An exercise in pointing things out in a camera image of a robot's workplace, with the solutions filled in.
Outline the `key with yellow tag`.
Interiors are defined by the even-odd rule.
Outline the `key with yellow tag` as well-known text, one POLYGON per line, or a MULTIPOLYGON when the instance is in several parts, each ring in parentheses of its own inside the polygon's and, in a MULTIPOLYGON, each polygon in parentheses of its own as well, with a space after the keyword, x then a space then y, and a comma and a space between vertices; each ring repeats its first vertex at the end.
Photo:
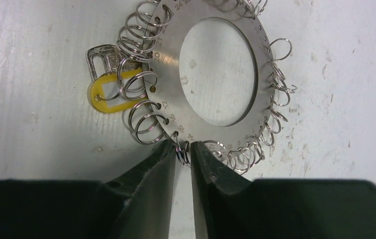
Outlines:
POLYGON ((90 48, 86 53, 92 82, 88 87, 88 101, 97 111, 114 114, 147 99, 143 79, 137 79, 127 90, 124 85, 142 72, 141 65, 128 60, 118 71, 121 53, 113 44, 90 48))

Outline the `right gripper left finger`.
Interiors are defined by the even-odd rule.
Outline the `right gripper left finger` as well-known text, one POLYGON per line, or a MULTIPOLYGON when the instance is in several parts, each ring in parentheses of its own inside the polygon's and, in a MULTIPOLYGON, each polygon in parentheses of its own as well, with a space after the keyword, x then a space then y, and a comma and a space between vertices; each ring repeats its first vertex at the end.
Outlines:
POLYGON ((164 140, 107 183, 0 180, 0 239, 166 239, 175 157, 164 140))

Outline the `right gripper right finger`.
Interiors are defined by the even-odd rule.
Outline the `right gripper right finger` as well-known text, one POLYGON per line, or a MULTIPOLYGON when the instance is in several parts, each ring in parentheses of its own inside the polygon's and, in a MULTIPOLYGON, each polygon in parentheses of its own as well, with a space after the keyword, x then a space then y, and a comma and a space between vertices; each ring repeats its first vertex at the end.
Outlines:
POLYGON ((365 180, 256 179, 190 147, 198 239, 376 239, 376 185, 365 180))

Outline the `metal disc with key rings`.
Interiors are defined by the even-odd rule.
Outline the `metal disc with key rings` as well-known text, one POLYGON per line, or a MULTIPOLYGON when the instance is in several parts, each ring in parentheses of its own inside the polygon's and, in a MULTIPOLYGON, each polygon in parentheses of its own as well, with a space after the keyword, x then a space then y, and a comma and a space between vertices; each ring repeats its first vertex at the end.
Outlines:
POLYGON ((267 2, 250 0, 143 0, 119 31, 118 47, 141 72, 140 101, 128 126, 143 145, 169 139, 181 164, 202 141, 238 173, 265 159, 287 118, 279 112, 288 87, 259 16, 267 2))

